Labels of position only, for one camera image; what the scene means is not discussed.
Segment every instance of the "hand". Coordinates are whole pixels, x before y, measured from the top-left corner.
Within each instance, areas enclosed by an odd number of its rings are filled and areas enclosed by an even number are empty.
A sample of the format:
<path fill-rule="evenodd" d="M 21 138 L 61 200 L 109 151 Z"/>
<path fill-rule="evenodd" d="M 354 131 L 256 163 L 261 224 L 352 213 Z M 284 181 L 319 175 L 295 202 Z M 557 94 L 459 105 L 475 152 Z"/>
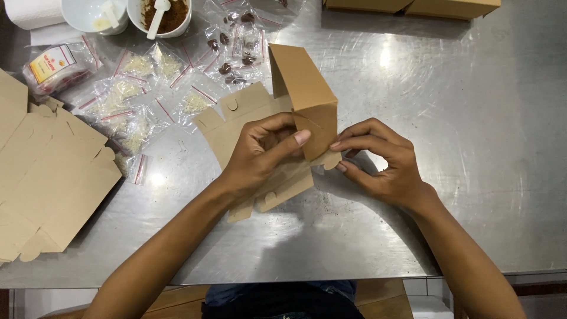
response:
<path fill-rule="evenodd" d="M 246 123 L 228 165 L 217 180 L 228 187 L 237 202 L 244 202 L 285 158 L 303 156 L 301 147 L 310 137 L 311 132 L 306 129 L 297 132 L 289 112 Z"/>
<path fill-rule="evenodd" d="M 435 189 L 421 180 L 413 144 L 379 120 L 372 118 L 347 128 L 339 134 L 338 142 L 331 145 L 331 150 L 339 152 L 348 149 L 346 158 L 366 149 L 388 162 L 388 168 L 372 176 L 348 161 L 337 165 L 337 170 L 370 196 L 414 212 L 428 200 L 437 198 Z"/>

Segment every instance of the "white measuring spoon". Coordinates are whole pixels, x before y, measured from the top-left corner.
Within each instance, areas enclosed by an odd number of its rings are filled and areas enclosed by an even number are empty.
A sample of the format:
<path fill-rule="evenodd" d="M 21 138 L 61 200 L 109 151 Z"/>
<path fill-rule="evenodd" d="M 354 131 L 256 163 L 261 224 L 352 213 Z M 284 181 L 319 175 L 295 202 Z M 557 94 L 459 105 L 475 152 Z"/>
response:
<path fill-rule="evenodd" d="M 103 10 L 104 13 L 106 13 L 112 28 L 116 29 L 117 27 L 120 26 L 120 24 L 118 23 L 118 19 L 116 19 L 116 16 L 114 15 L 114 4 L 112 3 L 112 1 L 104 2 L 100 6 L 100 9 Z"/>
<path fill-rule="evenodd" d="M 168 0 L 156 0 L 154 8 L 156 8 L 157 11 L 155 12 L 154 19 L 151 21 L 150 29 L 147 32 L 147 38 L 150 40 L 154 40 L 155 36 L 158 34 L 158 28 L 162 22 L 163 14 L 171 9 L 171 3 Z"/>

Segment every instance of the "person's left hand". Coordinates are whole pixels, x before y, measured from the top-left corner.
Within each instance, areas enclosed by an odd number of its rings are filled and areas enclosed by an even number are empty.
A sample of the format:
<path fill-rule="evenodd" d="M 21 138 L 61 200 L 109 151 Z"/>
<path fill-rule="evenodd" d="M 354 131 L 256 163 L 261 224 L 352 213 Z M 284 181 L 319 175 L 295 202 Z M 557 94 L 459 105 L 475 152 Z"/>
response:
<path fill-rule="evenodd" d="M 297 132 L 289 112 L 248 122 L 217 180 L 228 187 L 238 203 L 244 202 L 272 176 L 282 160 L 302 156 L 301 147 L 310 137 L 311 132 L 306 129 Z"/>

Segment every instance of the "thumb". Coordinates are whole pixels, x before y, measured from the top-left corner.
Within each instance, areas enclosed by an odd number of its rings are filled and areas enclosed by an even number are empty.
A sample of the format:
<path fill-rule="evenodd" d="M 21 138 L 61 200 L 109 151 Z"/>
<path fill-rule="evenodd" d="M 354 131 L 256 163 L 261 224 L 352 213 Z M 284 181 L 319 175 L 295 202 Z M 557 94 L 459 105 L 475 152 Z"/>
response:
<path fill-rule="evenodd" d="M 273 166 L 278 165 L 284 158 L 290 157 L 294 152 L 299 150 L 309 138 L 311 132 L 309 130 L 301 130 L 291 136 L 288 136 L 274 148 L 268 150 L 265 154 L 266 158 Z"/>
<path fill-rule="evenodd" d="M 335 168 L 340 170 L 346 178 L 360 185 L 367 192 L 371 191 L 373 187 L 375 187 L 374 178 L 349 161 L 340 161 Z"/>

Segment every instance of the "stainless steel table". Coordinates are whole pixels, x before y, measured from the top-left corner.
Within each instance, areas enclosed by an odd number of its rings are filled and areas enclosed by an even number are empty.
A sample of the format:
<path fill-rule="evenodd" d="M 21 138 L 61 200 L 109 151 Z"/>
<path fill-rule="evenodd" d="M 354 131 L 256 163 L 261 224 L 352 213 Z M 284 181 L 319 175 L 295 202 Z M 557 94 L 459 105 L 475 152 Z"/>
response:
<path fill-rule="evenodd" d="M 322 12 L 313 0 L 278 42 L 306 47 L 340 101 L 340 129 L 375 116 L 414 142 L 423 179 L 503 272 L 558 270 L 567 268 L 566 11 L 565 1 L 503 0 L 468 23 Z M 149 155 L 146 186 L 120 186 L 65 253 L 2 266 L 0 287 L 100 286 L 220 173 L 198 132 L 170 129 Z M 314 178 L 269 213 L 222 220 L 172 283 L 439 274 L 406 215 L 335 171 Z"/>

